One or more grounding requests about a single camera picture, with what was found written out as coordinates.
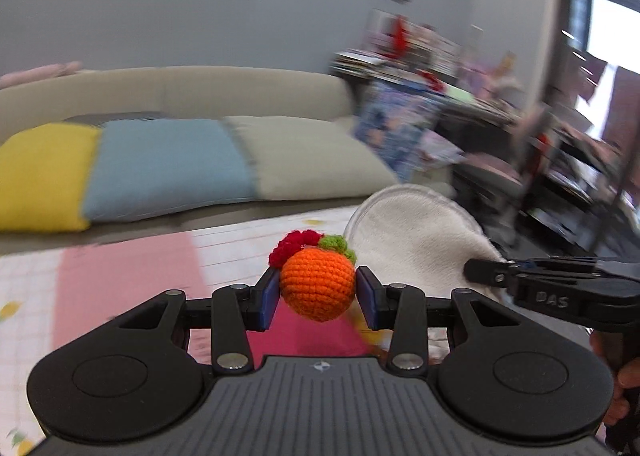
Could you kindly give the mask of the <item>person's right hand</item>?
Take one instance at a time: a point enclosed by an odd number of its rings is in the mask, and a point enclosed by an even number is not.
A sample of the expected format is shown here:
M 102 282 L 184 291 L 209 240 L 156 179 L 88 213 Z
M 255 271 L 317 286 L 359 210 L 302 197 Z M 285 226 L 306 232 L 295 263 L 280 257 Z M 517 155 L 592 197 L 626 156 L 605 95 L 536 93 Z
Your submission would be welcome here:
M 607 426 L 614 426 L 629 414 L 629 402 L 624 398 L 624 392 L 640 387 L 640 361 L 635 358 L 618 372 L 615 372 L 614 394 L 610 407 L 603 422 Z

